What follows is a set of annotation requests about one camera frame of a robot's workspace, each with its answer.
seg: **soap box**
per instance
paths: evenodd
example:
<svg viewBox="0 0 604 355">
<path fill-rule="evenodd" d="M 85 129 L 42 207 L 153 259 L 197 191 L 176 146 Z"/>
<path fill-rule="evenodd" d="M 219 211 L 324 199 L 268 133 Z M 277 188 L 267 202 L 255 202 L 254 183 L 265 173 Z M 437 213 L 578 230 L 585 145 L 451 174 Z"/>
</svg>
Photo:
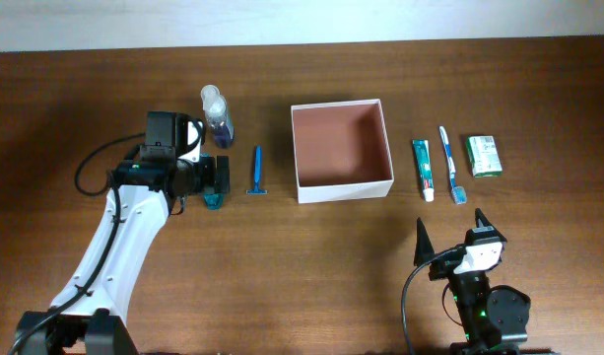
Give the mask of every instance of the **soap box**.
<svg viewBox="0 0 604 355">
<path fill-rule="evenodd" d="M 470 137 L 466 145 L 473 177 L 497 177 L 503 172 L 493 136 Z"/>
<path fill-rule="evenodd" d="M 384 197 L 393 166 L 380 100 L 291 106 L 298 203 Z"/>
</svg>

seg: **green soap box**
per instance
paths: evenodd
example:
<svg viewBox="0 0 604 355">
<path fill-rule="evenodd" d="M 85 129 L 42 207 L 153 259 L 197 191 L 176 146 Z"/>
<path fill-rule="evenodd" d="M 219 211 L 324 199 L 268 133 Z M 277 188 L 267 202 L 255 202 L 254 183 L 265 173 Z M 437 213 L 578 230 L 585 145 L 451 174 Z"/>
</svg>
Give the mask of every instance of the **green soap box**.
<svg viewBox="0 0 604 355">
<path fill-rule="evenodd" d="M 503 173 L 497 145 L 493 136 L 475 136 L 468 138 L 468 157 L 475 178 L 498 177 Z"/>
</svg>

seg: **blue object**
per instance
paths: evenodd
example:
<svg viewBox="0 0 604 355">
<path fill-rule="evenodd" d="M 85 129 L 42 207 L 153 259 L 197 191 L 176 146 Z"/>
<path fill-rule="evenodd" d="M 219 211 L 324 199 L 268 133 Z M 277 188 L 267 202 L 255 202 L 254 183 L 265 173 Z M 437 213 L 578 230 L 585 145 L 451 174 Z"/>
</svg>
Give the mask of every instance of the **blue object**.
<svg viewBox="0 0 604 355">
<path fill-rule="evenodd" d="M 214 136 L 214 143 L 219 148 L 227 149 L 232 146 L 234 139 L 232 138 L 232 130 L 230 130 L 231 124 L 213 127 L 212 135 Z"/>
<path fill-rule="evenodd" d="M 246 194 L 267 194 L 267 190 L 260 189 L 260 175 L 262 173 L 262 148 L 255 148 L 255 168 L 253 169 L 253 189 Z"/>
<path fill-rule="evenodd" d="M 216 211 L 221 208 L 223 205 L 223 199 L 225 196 L 222 193 L 212 193 L 208 195 L 203 195 L 205 199 L 205 204 L 207 205 L 207 209 L 210 211 Z"/>
<path fill-rule="evenodd" d="M 452 160 L 452 154 L 450 153 L 450 142 L 448 141 L 448 135 L 443 126 L 439 127 L 439 135 L 441 136 L 441 143 L 443 144 L 443 150 L 446 152 L 446 160 L 448 162 L 448 177 L 450 179 L 450 195 L 455 201 L 455 204 L 466 203 L 468 197 L 466 196 L 466 190 L 455 184 L 455 163 Z"/>
</svg>

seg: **bottle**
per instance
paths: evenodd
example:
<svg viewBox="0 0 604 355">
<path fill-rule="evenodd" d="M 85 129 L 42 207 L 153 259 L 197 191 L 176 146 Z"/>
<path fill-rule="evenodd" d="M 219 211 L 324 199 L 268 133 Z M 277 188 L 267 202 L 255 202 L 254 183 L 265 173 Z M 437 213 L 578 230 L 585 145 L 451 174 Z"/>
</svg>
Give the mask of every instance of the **bottle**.
<svg viewBox="0 0 604 355">
<path fill-rule="evenodd" d="M 219 88 L 206 85 L 201 90 L 205 118 L 212 130 L 214 142 L 219 148 L 230 148 L 234 143 L 234 125 L 227 108 L 227 102 Z"/>
</svg>

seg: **white box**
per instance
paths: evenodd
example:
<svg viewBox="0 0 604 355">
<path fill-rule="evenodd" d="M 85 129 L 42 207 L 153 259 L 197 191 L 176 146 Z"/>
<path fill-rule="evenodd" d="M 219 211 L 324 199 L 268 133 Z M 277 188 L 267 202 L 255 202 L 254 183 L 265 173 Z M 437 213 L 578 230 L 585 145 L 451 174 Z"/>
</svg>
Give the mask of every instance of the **white box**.
<svg viewBox="0 0 604 355">
<path fill-rule="evenodd" d="M 291 106 L 298 203 L 384 197 L 393 166 L 380 100 Z"/>
</svg>

